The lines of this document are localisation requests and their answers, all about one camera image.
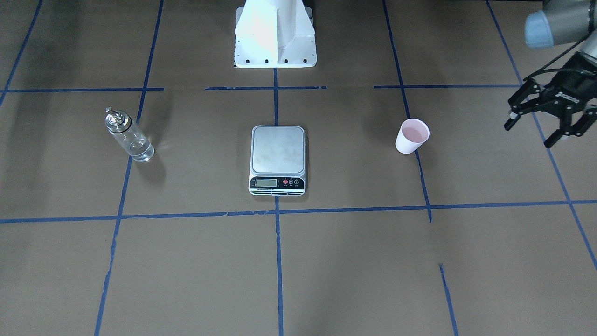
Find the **clear liquid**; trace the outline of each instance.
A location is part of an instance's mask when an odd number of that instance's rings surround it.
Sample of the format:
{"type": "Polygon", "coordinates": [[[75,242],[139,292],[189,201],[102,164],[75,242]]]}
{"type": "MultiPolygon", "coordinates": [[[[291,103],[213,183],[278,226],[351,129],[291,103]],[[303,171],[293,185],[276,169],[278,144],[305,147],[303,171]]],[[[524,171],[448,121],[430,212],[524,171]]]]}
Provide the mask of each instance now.
{"type": "Polygon", "coordinates": [[[155,150],[153,145],[145,139],[139,139],[132,142],[128,147],[129,155],[133,160],[138,162],[145,162],[152,158],[155,150]]]}
{"type": "Polygon", "coordinates": [[[417,129],[412,128],[404,128],[402,129],[402,134],[405,138],[412,142],[423,142],[425,141],[425,137],[421,134],[417,129]]]}

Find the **digital kitchen scale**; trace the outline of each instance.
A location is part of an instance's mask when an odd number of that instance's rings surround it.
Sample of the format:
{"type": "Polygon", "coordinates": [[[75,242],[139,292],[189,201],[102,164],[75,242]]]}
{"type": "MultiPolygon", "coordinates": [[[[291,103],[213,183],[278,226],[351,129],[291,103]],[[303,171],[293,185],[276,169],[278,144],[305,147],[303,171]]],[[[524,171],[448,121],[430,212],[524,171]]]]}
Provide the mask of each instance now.
{"type": "Polygon", "coordinates": [[[300,196],[307,188],[306,133],[299,126],[253,128],[249,192],[300,196]]]}

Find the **lcd display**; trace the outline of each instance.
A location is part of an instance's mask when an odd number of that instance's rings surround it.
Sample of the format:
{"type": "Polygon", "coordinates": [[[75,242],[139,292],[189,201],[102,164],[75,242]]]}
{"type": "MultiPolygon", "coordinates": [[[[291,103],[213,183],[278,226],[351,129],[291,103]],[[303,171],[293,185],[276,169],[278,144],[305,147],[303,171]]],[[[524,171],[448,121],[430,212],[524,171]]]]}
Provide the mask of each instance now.
{"type": "Polygon", "coordinates": [[[276,179],[255,179],[255,187],[276,187],[276,179]]]}

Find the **white paper cup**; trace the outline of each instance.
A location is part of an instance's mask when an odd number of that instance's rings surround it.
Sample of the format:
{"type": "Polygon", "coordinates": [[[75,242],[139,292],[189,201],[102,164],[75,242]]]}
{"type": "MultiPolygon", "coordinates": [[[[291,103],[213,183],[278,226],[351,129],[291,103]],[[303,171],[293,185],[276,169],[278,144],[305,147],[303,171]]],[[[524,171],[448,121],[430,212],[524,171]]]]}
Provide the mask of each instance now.
{"type": "Polygon", "coordinates": [[[406,119],[400,125],[396,138],[396,149],[403,154],[410,154],[429,139],[429,127],[419,119],[406,119]]]}

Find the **blue tape line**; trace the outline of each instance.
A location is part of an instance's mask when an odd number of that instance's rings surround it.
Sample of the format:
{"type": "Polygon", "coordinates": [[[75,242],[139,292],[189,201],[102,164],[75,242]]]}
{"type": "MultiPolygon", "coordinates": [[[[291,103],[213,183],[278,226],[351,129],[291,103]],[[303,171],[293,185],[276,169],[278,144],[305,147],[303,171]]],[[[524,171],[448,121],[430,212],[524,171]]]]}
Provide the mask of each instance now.
{"type": "MultiPolygon", "coordinates": [[[[149,54],[149,60],[147,61],[147,71],[145,73],[145,82],[143,83],[143,88],[147,88],[147,82],[149,80],[149,72],[151,70],[153,51],[155,49],[155,42],[158,37],[159,22],[162,17],[163,7],[164,7],[164,0],[161,0],[159,2],[158,18],[156,20],[155,31],[153,33],[153,41],[152,41],[151,51],[149,54]]],[[[145,100],[146,92],[147,91],[142,91],[142,94],[141,94],[141,101],[139,102],[139,111],[137,113],[137,121],[139,121],[139,119],[141,118],[141,112],[143,110],[143,102],[145,100]]],[[[100,335],[101,320],[104,315],[104,308],[106,306],[106,297],[107,297],[107,293],[108,293],[108,287],[110,285],[110,276],[112,275],[112,266],[114,265],[114,256],[116,254],[116,238],[120,231],[120,222],[122,219],[122,211],[124,210],[124,201],[127,197],[128,179],[131,175],[132,163],[133,163],[133,158],[128,157],[127,171],[124,175],[124,183],[122,186],[122,195],[121,195],[121,199],[120,199],[120,205],[118,207],[118,218],[116,219],[116,225],[114,227],[114,236],[112,237],[112,248],[110,250],[110,266],[108,268],[108,272],[106,273],[106,278],[104,279],[104,288],[103,288],[103,292],[101,293],[100,308],[97,312],[96,329],[95,329],[94,336],[100,335]]]]}
{"type": "Polygon", "coordinates": [[[124,200],[127,196],[128,178],[131,174],[132,163],[133,163],[133,158],[128,157],[127,171],[124,175],[122,194],[120,197],[120,205],[118,206],[118,217],[116,218],[116,225],[114,227],[114,235],[112,236],[112,247],[110,249],[110,266],[108,267],[108,272],[106,273],[106,278],[104,279],[104,287],[103,287],[103,292],[101,293],[100,308],[97,312],[96,330],[95,330],[94,336],[100,335],[101,320],[103,319],[103,316],[104,316],[104,308],[106,306],[106,297],[108,294],[108,286],[110,285],[110,276],[112,275],[112,266],[114,265],[114,256],[116,254],[116,238],[118,237],[118,233],[120,231],[120,221],[122,218],[122,210],[124,209],[124,200]]]}
{"type": "Polygon", "coordinates": [[[239,87],[208,87],[205,91],[218,91],[218,90],[274,90],[273,86],[239,86],[239,87]]]}
{"type": "Polygon", "coordinates": [[[578,200],[571,201],[572,204],[597,204],[597,200],[578,200]]]}
{"type": "MultiPolygon", "coordinates": [[[[164,0],[159,2],[159,10],[158,10],[158,19],[155,22],[155,30],[153,31],[153,40],[151,43],[151,50],[149,51],[149,60],[147,60],[147,69],[145,70],[145,81],[143,82],[143,88],[147,88],[147,83],[149,82],[149,74],[151,71],[151,64],[153,62],[153,52],[155,50],[155,42],[158,40],[158,30],[159,30],[159,22],[162,19],[162,9],[164,7],[164,0]]],[[[139,104],[139,110],[137,111],[137,123],[141,120],[141,115],[143,114],[143,105],[145,104],[145,94],[147,91],[142,91],[141,93],[141,103],[139,104]]]]}
{"type": "Polygon", "coordinates": [[[374,85],[373,88],[496,88],[520,87],[518,84],[463,84],[463,85],[374,85]]]}
{"type": "Polygon", "coordinates": [[[164,0],[159,2],[158,19],[155,22],[155,29],[153,30],[153,40],[151,43],[151,50],[149,51],[149,60],[147,61],[147,70],[145,71],[145,81],[143,88],[147,88],[149,82],[149,72],[151,71],[151,64],[153,62],[153,52],[155,51],[155,43],[158,40],[159,22],[162,20],[162,9],[164,8],[164,0]]]}
{"type": "Polygon", "coordinates": [[[273,124],[278,125],[278,69],[273,69],[273,124]]]}
{"type": "Polygon", "coordinates": [[[400,70],[400,63],[398,62],[398,52],[396,51],[396,44],[394,43],[394,34],[390,25],[390,16],[387,13],[386,0],[383,0],[383,12],[386,15],[387,31],[390,34],[390,43],[392,44],[392,53],[394,55],[394,63],[396,64],[396,72],[398,73],[399,88],[402,92],[402,101],[404,102],[404,109],[407,113],[407,118],[410,119],[410,110],[408,109],[407,95],[404,91],[404,82],[402,81],[402,71],[400,70]]]}
{"type": "Polygon", "coordinates": [[[7,93],[46,93],[46,92],[113,92],[113,91],[164,91],[163,87],[107,87],[107,88],[26,88],[10,89],[7,93]]]}
{"type": "Polygon", "coordinates": [[[474,209],[478,207],[515,207],[515,206],[550,206],[567,205],[567,201],[538,201],[538,202],[511,202],[511,203],[478,203],[478,204],[443,204],[431,205],[432,209],[474,209]]]}
{"type": "Polygon", "coordinates": [[[189,212],[189,213],[149,213],[146,215],[123,215],[122,219],[131,218],[196,218],[196,217],[220,217],[220,216],[253,216],[253,215],[273,215],[274,210],[257,211],[233,211],[233,212],[189,212]]]}
{"type": "Polygon", "coordinates": [[[280,241],[280,196],[276,196],[276,259],[278,263],[278,335],[284,336],[284,306],[282,305],[282,246],[280,241]]]}
{"type": "MultiPolygon", "coordinates": [[[[518,78],[518,82],[522,85],[522,79],[521,79],[520,73],[518,72],[518,67],[516,66],[516,63],[514,62],[514,58],[512,57],[510,48],[508,48],[506,39],[504,38],[504,35],[501,32],[500,24],[497,22],[496,15],[494,14],[493,9],[491,8],[491,4],[489,3],[489,0],[485,0],[485,3],[487,4],[487,8],[489,8],[489,12],[491,13],[491,17],[493,18],[494,23],[496,24],[497,31],[500,33],[501,41],[504,44],[504,48],[506,49],[506,51],[508,53],[508,57],[510,58],[510,62],[512,63],[512,68],[514,69],[516,77],[518,78]]],[[[543,129],[541,128],[541,125],[539,124],[539,120],[538,120],[535,112],[533,112],[533,119],[535,120],[535,125],[537,126],[537,129],[539,130],[541,139],[543,141],[545,141],[546,138],[545,138],[545,135],[543,134],[543,129]]],[[[562,178],[562,175],[560,174],[558,165],[556,164],[556,160],[553,157],[551,149],[546,148],[546,150],[547,150],[547,154],[549,156],[549,160],[552,162],[553,169],[555,170],[556,175],[558,176],[560,186],[562,187],[562,190],[564,191],[564,195],[566,196],[567,203],[570,206],[570,211],[572,211],[572,215],[574,217],[576,225],[578,226],[578,230],[580,231],[580,234],[583,238],[584,245],[587,247],[587,251],[589,253],[589,256],[591,257],[591,260],[593,261],[593,266],[595,267],[595,270],[597,270],[597,259],[595,259],[595,254],[593,253],[593,249],[591,248],[589,240],[587,239],[587,236],[584,233],[583,225],[580,222],[578,215],[576,214],[576,209],[574,208],[574,202],[570,198],[570,194],[568,193],[568,188],[566,188],[566,185],[564,184],[564,179],[562,178]]]]}
{"type": "Polygon", "coordinates": [[[237,87],[215,87],[211,86],[205,91],[226,91],[226,90],[326,90],[327,86],[237,86],[237,87]]]}
{"type": "MultiPolygon", "coordinates": [[[[410,108],[408,108],[407,94],[404,90],[404,82],[402,80],[402,71],[400,70],[400,63],[398,62],[398,52],[396,51],[396,44],[394,43],[394,34],[392,33],[392,26],[390,25],[390,16],[387,12],[386,0],[383,0],[383,12],[386,16],[387,31],[390,35],[390,42],[392,43],[392,52],[394,54],[394,63],[396,63],[396,72],[398,73],[398,81],[400,82],[400,91],[402,93],[402,101],[404,102],[404,111],[407,113],[407,119],[410,119],[410,108]]],[[[427,212],[429,214],[429,222],[433,221],[431,208],[429,207],[429,197],[427,195],[427,186],[425,186],[425,177],[423,175],[423,166],[421,159],[418,156],[418,151],[415,151],[417,156],[418,170],[421,174],[421,187],[423,188],[423,195],[425,196],[425,204],[427,204],[427,212]]]]}
{"type": "Polygon", "coordinates": [[[110,220],[114,220],[116,218],[117,218],[117,216],[10,218],[10,219],[0,219],[0,224],[9,224],[9,223],[46,223],[46,222],[110,221],[110,220]]]}
{"type": "MultiPolygon", "coordinates": [[[[530,207],[530,206],[553,206],[572,204],[597,204],[597,200],[575,200],[575,201],[535,201],[535,202],[510,202],[510,203],[468,203],[468,204],[437,204],[430,205],[431,209],[474,209],[483,207],[530,207]]],[[[288,209],[280,210],[282,214],[290,213],[334,213],[334,212],[374,212],[374,211],[403,211],[403,210],[426,210],[426,205],[419,206],[386,206],[386,207],[343,207],[343,208],[322,208],[322,209],[288,209]]],[[[194,217],[217,217],[217,216],[253,216],[253,215],[274,215],[275,210],[255,211],[231,211],[231,212],[189,212],[189,213],[149,213],[141,215],[122,215],[121,219],[131,218],[194,218],[194,217]]],[[[73,222],[73,221],[103,221],[113,220],[118,216],[81,216],[81,217],[48,217],[48,218],[5,218],[0,219],[0,224],[8,223],[34,223],[34,222],[73,222]]]]}
{"type": "Polygon", "coordinates": [[[19,62],[21,61],[21,57],[23,57],[23,51],[25,50],[25,46],[27,46],[27,42],[29,42],[29,37],[31,36],[31,31],[33,31],[33,27],[35,26],[35,22],[39,16],[39,10],[41,9],[41,4],[43,0],[39,0],[38,6],[35,9],[35,14],[33,15],[33,19],[31,20],[31,24],[29,25],[29,30],[27,30],[27,35],[25,35],[25,39],[23,40],[23,44],[21,45],[21,49],[17,55],[17,59],[14,61],[13,69],[10,71],[10,75],[8,76],[8,80],[6,81],[6,85],[4,86],[4,92],[2,92],[2,96],[0,96],[0,106],[4,102],[4,97],[6,96],[7,90],[10,87],[10,83],[13,81],[14,73],[19,66],[19,62]]]}
{"type": "Polygon", "coordinates": [[[584,228],[583,228],[583,225],[580,223],[580,219],[578,218],[578,214],[576,214],[576,209],[574,208],[574,206],[572,205],[572,203],[570,203],[569,205],[570,205],[570,210],[572,211],[572,215],[574,216],[574,220],[576,222],[576,226],[578,226],[578,230],[580,231],[580,235],[583,238],[584,245],[587,247],[587,251],[589,251],[589,256],[591,257],[591,260],[593,261],[593,266],[594,266],[595,270],[597,270],[597,259],[595,258],[595,253],[593,253],[593,249],[591,248],[591,244],[589,243],[589,239],[587,238],[587,234],[584,232],[584,228]]]}
{"type": "Polygon", "coordinates": [[[454,315],[454,307],[452,306],[452,298],[450,296],[450,289],[448,288],[448,282],[446,282],[443,264],[439,265],[439,271],[442,274],[442,282],[444,283],[444,292],[446,294],[446,301],[448,302],[448,310],[450,311],[450,320],[452,321],[452,330],[454,331],[454,336],[458,336],[458,326],[456,325],[456,316],[454,315]]]}
{"type": "Polygon", "coordinates": [[[508,54],[508,58],[510,59],[510,63],[512,64],[512,67],[514,68],[514,71],[516,72],[516,77],[518,79],[518,82],[520,84],[522,84],[522,78],[518,74],[518,70],[516,68],[516,64],[514,63],[514,58],[512,57],[512,53],[510,52],[510,48],[508,48],[508,44],[506,43],[506,39],[504,38],[504,34],[502,34],[502,32],[501,32],[500,24],[497,23],[496,15],[495,15],[495,13],[493,13],[493,9],[491,8],[489,0],[485,0],[485,4],[487,5],[487,8],[489,9],[489,13],[491,14],[491,18],[493,19],[494,24],[496,25],[497,32],[500,34],[501,42],[504,44],[504,48],[506,48],[506,53],[508,54]]]}
{"type": "Polygon", "coordinates": [[[421,177],[421,186],[423,187],[423,197],[425,197],[425,206],[427,206],[427,214],[429,215],[429,222],[433,222],[433,215],[431,214],[431,206],[429,204],[429,195],[427,194],[427,186],[425,184],[425,175],[423,174],[423,165],[421,164],[421,158],[418,156],[418,149],[414,151],[414,155],[417,157],[418,172],[421,177]]]}
{"type": "Polygon", "coordinates": [[[385,207],[338,207],[327,209],[287,209],[280,210],[282,214],[289,213],[331,213],[331,212],[369,212],[369,211],[401,211],[401,210],[426,210],[427,206],[385,206],[385,207]]]}

